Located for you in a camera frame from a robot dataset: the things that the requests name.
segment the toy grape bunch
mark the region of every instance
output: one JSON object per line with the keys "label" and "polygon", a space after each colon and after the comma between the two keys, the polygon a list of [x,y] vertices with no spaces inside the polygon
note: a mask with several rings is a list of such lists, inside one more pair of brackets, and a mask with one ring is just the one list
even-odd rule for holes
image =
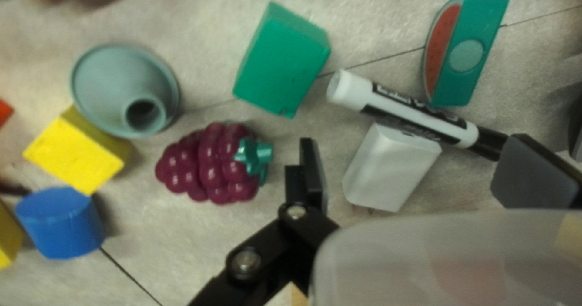
{"label": "toy grape bunch", "polygon": [[174,193],[218,205],[252,199],[266,180],[273,146],[243,124],[211,123],[166,148],[156,177]]}

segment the yellow block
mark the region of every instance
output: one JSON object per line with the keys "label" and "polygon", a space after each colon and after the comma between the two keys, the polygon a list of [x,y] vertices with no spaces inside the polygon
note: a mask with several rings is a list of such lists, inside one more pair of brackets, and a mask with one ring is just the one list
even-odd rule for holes
{"label": "yellow block", "polygon": [[24,157],[91,195],[123,168],[132,145],[96,128],[74,106],[26,148]]}
{"label": "yellow block", "polygon": [[22,230],[0,202],[0,269],[12,264],[23,237]]}
{"label": "yellow block", "polygon": [[582,261],[582,218],[566,214],[557,232],[556,247]]}

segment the red block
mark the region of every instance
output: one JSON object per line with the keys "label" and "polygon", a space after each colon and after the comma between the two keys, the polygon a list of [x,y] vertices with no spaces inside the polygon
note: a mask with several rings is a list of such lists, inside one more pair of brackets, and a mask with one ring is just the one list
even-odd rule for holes
{"label": "red block", "polygon": [[5,103],[2,99],[0,99],[0,126],[3,126],[4,123],[8,120],[10,115],[14,110],[10,107],[9,104]]}

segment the screw head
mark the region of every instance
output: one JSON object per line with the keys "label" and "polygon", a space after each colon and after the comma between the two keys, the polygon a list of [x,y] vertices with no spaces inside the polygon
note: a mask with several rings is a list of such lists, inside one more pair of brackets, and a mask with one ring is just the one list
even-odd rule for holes
{"label": "screw head", "polygon": [[261,265],[261,257],[256,251],[240,251],[232,259],[232,268],[238,274],[250,274]]}
{"label": "screw head", "polygon": [[307,211],[305,210],[305,207],[301,205],[293,205],[287,208],[287,215],[289,215],[289,217],[291,217],[293,220],[299,220],[305,216],[306,213]]}

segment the translucent plastic container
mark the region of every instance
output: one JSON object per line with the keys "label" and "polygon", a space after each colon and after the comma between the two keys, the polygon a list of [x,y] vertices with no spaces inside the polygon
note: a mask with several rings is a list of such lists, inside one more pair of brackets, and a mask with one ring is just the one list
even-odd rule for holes
{"label": "translucent plastic container", "polygon": [[582,212],[402,216],[337,231],[314,264],[316,306],[582,305]]}

